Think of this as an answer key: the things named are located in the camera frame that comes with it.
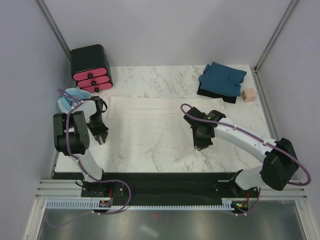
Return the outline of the white t shirt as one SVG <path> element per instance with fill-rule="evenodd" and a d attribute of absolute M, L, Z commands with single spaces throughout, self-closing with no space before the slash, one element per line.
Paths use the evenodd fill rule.
<path fill-rule="evenodd" d="M 113 96 L 105 119 L 109 135 L 102 145 L 92 142 L 90 150 L 99 163 L 159 159 L 164 162 L 192 163 L 217 153 L 194 148 L 193 133 L 180 106 L 187 103 L 201 112 L 223 111 L 221 98 L 138 98 Z"/>

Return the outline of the black pink drawer box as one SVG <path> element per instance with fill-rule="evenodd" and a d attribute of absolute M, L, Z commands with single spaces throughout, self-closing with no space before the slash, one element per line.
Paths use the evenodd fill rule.
<path fill-rule="evenodd" d="M 81 90 L 99 93 L 113 87 L 110 65 L 102 45 L 71 50 L 70 63 L 71 77 Z"/>

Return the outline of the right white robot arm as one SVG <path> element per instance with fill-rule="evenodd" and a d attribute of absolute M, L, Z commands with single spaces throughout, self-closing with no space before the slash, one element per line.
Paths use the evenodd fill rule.
<path fill-rule="evenodd" d="M 282 191 L 299 168 L 293 160 L 297 156 L 294 147 L 286 138 L 277 141 L 239 128 L 217 110 L 204 113 L 191 107 L 183 118 L 192 129 L 194 147 L 199 151 L 212 145 L 213 138 L 219 138 L 261 162 L 261 166 L 239 170 L 232 178 L 229 191 L 235 197 L 242 196 L 253 187 L 268 186 Z"/>

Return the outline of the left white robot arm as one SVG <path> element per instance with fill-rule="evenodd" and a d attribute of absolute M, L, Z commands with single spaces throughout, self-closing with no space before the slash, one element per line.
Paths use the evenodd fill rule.
<path fill-rule="evenodd" d="M 92 136 L 99 145 L 106 142 L 109 128 L 103 121 L 107 103 L 98 96 L 81 99 L 67 113 L 53 115 L 53 137 L 55 149 L 71 158 L 91 183 L 92 191 L 99 197 L 106 196 L 110 185 L 103 180 L 104 171 L 89 150 Z"/>

